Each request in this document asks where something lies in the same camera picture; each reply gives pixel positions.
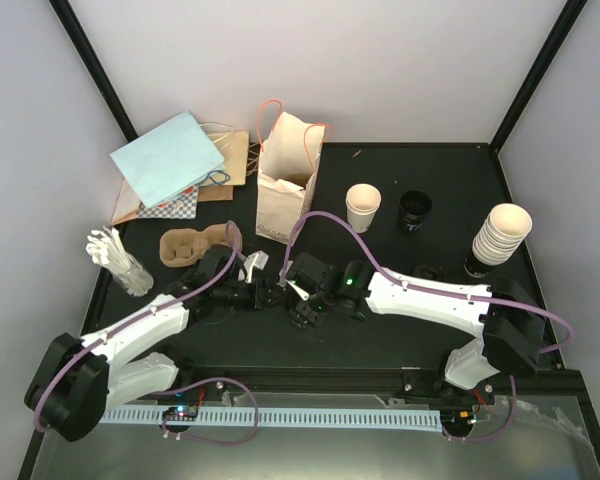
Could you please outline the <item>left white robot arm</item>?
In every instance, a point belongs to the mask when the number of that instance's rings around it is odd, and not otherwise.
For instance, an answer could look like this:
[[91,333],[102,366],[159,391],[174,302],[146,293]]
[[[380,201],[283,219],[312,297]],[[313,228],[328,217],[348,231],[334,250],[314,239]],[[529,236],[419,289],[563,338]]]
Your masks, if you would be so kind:
[[257,276],[269,256],[211,247],[179,280],[138,311],[82,337],[65,333],[49,345],[24,403],[40,432],[73,442],[102,417],[147,395],[187,397],[195,376],[190,359],[161,341],[184,332],[216,308],[259,311],[273,306],[272,284]]

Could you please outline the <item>cream bear paper bag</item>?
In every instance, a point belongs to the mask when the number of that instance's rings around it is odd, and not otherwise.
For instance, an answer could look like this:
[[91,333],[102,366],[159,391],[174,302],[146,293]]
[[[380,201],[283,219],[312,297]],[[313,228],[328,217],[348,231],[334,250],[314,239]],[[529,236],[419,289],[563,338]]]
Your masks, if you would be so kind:
[[333,128],[300,120],[277,99],[263,102],[257,117],[255,234],[286,244],[296,222],[310,210],[323,144]]

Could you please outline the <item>black paper coffee cup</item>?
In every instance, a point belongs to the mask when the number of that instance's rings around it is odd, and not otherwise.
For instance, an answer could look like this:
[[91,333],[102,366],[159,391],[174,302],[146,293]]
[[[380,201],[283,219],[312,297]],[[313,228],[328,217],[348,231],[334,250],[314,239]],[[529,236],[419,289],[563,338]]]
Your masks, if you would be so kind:
[[290,311],[292,322],[299,328],[316,327],[319,324],[320,314],[307,305],[296,305]]

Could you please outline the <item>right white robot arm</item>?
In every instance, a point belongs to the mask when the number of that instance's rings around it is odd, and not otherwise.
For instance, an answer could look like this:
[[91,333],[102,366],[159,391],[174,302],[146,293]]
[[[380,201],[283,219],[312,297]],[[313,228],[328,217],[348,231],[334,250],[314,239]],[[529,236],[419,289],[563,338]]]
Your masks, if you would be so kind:
[[434,379],[437,396],[456,403],[496,374],[535,375],[545,322],[534,312],[501,305],[488,285],[457,285],[410,277],[351,261],[343,270],[299,254],[280,273],[279,284],[296,303],[289,313],[302,326],[326,314],[363,320],[362,309],[444,325],[471,336],[452,350]]

